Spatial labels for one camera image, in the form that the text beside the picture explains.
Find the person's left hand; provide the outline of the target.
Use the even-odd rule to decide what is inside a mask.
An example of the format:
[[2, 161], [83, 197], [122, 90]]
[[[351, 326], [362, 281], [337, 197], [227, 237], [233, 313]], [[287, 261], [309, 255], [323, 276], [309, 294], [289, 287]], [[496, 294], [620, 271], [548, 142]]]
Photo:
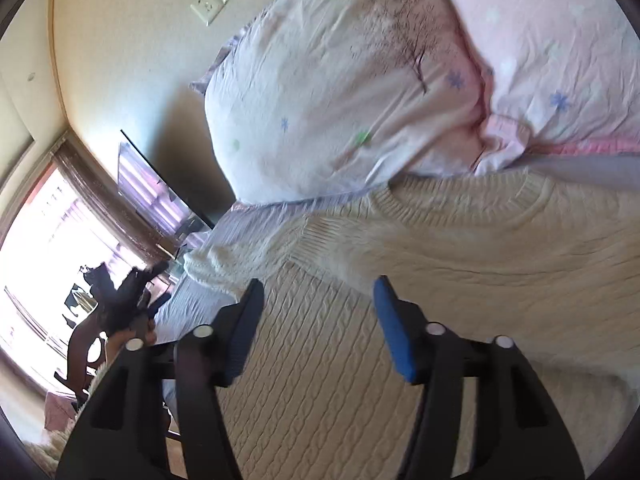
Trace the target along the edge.
[[[111, 337], [108, 337], [105, 345], [105, 359], [107, 364], [113, 364], [119, 352], [125, 348], [126, 343], [138, 337], [134, 330], [121, 330], [120, 332], [114, 333]], [[146, 332], [142, 340], [146, 346], [156, 344], [157, 334], [155, 331], [155, 321], [152, 318], [146, 321]]]

